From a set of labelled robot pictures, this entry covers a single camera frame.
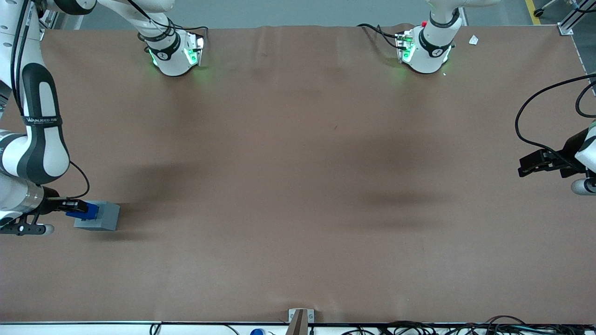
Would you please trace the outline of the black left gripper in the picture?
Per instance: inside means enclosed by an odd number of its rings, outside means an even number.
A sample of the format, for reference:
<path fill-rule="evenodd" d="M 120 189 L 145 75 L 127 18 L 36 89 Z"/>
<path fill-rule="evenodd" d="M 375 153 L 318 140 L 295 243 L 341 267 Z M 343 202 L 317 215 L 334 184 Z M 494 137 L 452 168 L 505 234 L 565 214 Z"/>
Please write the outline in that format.
<path fill-rule="evenodd" d="M 588 130 L 584 129 L 571 136 L 566 140 L 562 149 L 558 151 L 568 162 L 565 163 L 566 166 L 561 170 L 558 166 L 562 164 L 562 159 L 558 157 L 557 153 L 546 149 L 539 149 L 520 159 L 519 177 L 523 178 L 533 173 L 551 172 L 554 170 L 560 170 L 560 176 L 562 178 L 569 178 L 575 174 L 585 174 L 587 168 L 583 163 L 575 159 L 575 154 L 582 147 L 587 134 Z"/>

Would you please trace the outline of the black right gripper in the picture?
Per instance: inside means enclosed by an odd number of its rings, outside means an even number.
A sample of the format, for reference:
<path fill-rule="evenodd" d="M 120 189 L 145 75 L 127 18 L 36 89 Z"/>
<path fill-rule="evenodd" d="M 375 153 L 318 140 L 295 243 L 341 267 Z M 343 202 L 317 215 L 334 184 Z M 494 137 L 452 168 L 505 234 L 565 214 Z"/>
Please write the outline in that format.
<path fill-rule="evenodd" d="M 43 186 L 43 215 L 53 211 L 66 213 L 87 213 L 87 204 L 81 199 L 60 197 L 60 194 L 52 188 Z"/>

